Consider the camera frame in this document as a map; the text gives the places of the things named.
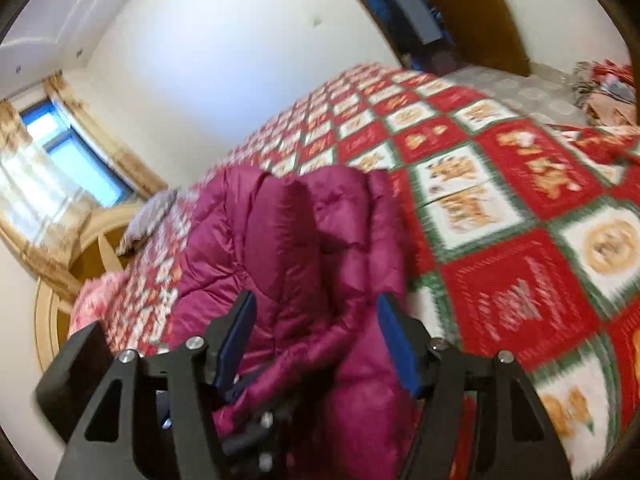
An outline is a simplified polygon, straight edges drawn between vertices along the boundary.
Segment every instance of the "floral curtain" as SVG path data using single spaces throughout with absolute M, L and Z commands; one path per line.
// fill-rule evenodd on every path
M 0 236 L 64 300 L 81 288 L 68 268 L 97 207 L 33 142 L 12 104 L 0 102 Z
M 166 182 L 149 169 L 126 145 L 112 137 L 78 100 L 73 89 L 57 72 L 44 81 L 44 89 L 53 104 L 59 106 L 79 127 L 79 133 L 106 163 L 127 180 L 142 198 L 150 198 L 166 188 Z

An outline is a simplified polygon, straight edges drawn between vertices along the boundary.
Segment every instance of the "silver screw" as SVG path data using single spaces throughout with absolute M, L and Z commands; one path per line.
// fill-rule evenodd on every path
M 498 352 L 498 361 L 508 365 L 508 364 L 511 364 L 511 363 L 513 363 L 515 361 L 515 357 L 508 350 L 500 350 Z
M 260 425 L 265 429 L 268 430 L 272 425 L 273 425 L 273 413 L 271 412 L 264 412 L 262 414 L 262 416 L 260 417 Z
M 258 457 L 260 471 L 268 473 L 273 469 L 273 456 L 270 453 L 260 453 Z
M 120 361 L 121 363 L 127 364 L 132 362 L 137 355 L 138 355 L 138 352 L 136 350 L 127 348 L 126 350 L 123 350 L 122 352 L 120 352 L 120 355 L 118 356 L 118 361 Z
M 189 350 L 197 350 L 204 346 L 204 339 L 201 338 L 199 335 L 194 335 L 187 339 L 187 342 L 185 343 L 185 345 L 187 345 L 187 348 Z
M 441 337 L 432 337 L 429 346 L 437 352 L 441 352 L 449 348 L 449 342 Z

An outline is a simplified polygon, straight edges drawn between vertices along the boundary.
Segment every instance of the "bed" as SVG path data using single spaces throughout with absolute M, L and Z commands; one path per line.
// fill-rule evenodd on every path
M 221 166 L 278 177 L 332 164 L 388 170 L 411 238 L 414 315 L 465 351 L 513 351 L 574 476 L 588 478 L 639 398 L 639 135 L 536 124 L 447 78 L 363 64 L 269 120 Z M 130 277 L 103 319 L 113 352 L 153 354 L 168 342 L 191 214 L 216 169 L 178 195 L 128 262 Z M 92 218 L 77 277 L 127 263 L 113 247 L 135 211 Z M 43 367 L 65 341 L 69 313 L 40 283 Z

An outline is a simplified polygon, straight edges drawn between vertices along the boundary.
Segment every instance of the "window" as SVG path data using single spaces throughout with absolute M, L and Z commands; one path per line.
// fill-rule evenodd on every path
M 39 103 L 21 116 L 33 140 L 103 207 L 119 204 L 132 195 L 132 189 L 95 154 L 51 101 Z

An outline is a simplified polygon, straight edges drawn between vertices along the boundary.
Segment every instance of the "purple jacket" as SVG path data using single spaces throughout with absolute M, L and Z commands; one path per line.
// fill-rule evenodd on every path
M 402 233 L 388 177 L 331 166 L 277 179 L 250 166 L 203 190 L 182 254 L 172 347 L 202 334 L 244 288 L 257 321 L 241 373 L 274 361 L 216 413 L 227 434 L 313 372 L 334 370 L 290 450 L 294 478 L 391 480 L 414 432 L 375 316 L 380 292 L 404 304 Z

